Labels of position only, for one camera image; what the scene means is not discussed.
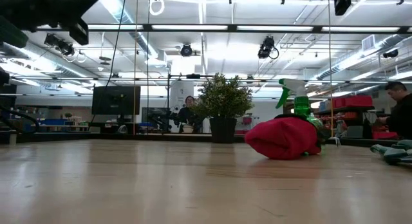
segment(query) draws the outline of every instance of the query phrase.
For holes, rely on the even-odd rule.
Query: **table surface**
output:
[[[0,217],[2,224],[410,223],[411,169],[368,148],[333,145],[277,161],[246,144],[17,144],[0,149]]]

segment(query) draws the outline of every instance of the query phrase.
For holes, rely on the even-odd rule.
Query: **red cloth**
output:
[[[295,160],[304,152],[318,154],[316,128],[300,118],[275,118],[256,125],[245,142],[275,160]]]

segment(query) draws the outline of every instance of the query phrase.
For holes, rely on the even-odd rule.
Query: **woman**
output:
[[[193,126],[193,133],[201,133],[201,128],[203,125],[203,119],[199,116],[195,115],[191,110],[190,107],[194,104],[194,97],[188,96],[185,99],[186,106],[181,108],[178,113],[178,118],[180,121],[180,128],[179,133],[183,132],[183,124],[187,124]]]

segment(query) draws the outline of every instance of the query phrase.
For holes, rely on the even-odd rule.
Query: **red container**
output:
[[[373,106],[371,96],[350,96],[345,98],[345,106]]]
[[[397,136],[398,136],[397,133],[394,133],[394,132],[379,132],[379,131],[373,132],[374,140],[396,138]]]
[[[345,98],[335,98],[333,100],[333,108],[345,107]]]

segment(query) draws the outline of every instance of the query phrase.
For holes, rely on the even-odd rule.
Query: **computer monitor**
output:
[[[108,86],[106,91],[104,86],[95,87],[91,112],[93,115],[139,115],[140,86]]]

